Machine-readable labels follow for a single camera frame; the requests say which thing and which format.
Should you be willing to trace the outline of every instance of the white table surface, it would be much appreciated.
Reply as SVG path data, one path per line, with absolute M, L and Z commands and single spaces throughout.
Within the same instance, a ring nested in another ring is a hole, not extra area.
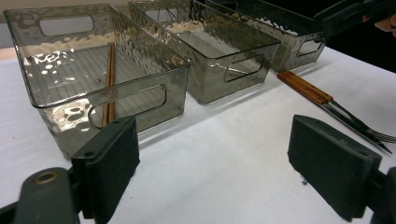
M 295 72 L 372 128 L 396 135 L 396 74 L 328 48 Z M 71 164 L 31 106 L 15 58 L 0 61 L 0 76 L 3 207 L 18 200 L 29 175 Z M 379 151 L 270 71 L 263 85 L 211 105 L 187 94 L 182 116 L 139 134 L 141 163 L 110 223 L 346 223 L 289 164 L 295 114 L 321 119 L 382 155 L 380 171 L 396 165 L 396 145 L 387 144 L 392 156 Z M 353 223 L 371 216 L 367 208 Z

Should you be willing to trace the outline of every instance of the dark background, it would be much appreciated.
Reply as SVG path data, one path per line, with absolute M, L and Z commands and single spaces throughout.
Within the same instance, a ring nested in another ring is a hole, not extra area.
M 266 0 L 265 2 L 313 18 L 338 1 L 331 0 Z M 351 57 L 396 73 L 396 37 L 376 28 L 370 21 L 333 36 L 327 47 Z

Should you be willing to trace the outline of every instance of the translucent storage basket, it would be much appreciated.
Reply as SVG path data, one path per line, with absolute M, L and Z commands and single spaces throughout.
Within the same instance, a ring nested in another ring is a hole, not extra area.
M 190 64 L 110 5 L 6 10 L 31 103 L 69 159 L 102 126 L 136 115 L 143 131 L 183 113 Z M 109 43 L 115 84 L 106 86 Z
M 261 0 L 206 0 L 205 3 L 279 39 L 281 44 L 271 66 L 277 72 L 316 62 L 326 45 L 324 34 L 314 20 L 285 8 Z
M 131 19 L 191 63 L 187 91 L 208 104 L 264 82 L 279 41 L 192 0 L 133 1 Z

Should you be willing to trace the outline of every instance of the black clamp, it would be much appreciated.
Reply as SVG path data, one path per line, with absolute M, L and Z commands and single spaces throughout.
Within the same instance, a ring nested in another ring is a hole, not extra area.
M 294 116 L 289 161 L 344 220 L 373 212 L 372 223 L 396 223 L 396 167 L 378 171 L 381 156 L 328 124 Z
M 0 209 L 0 223 L 75 224 L 80 211 L 107 223 L 140 162 L 134 117 L 109 123 L 71 162 L 68 171 L 50 168 L 28 177 L 20 199 Z

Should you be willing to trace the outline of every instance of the wooden chopstick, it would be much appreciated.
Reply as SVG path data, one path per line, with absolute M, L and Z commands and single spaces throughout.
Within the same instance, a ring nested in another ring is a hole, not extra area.
M 110 43 L 108 46 L 108 57 L 107 57 L 107 72 L 106 72 L 106 87 L 114 86 L 116 83 L 116 66 L 115 66 L 115 44 Z M 105 104 L 103 108 L 102 116 L 102 127 L 105 127 L 108 123 L 112 122 L 116 117 L 116 103 Z

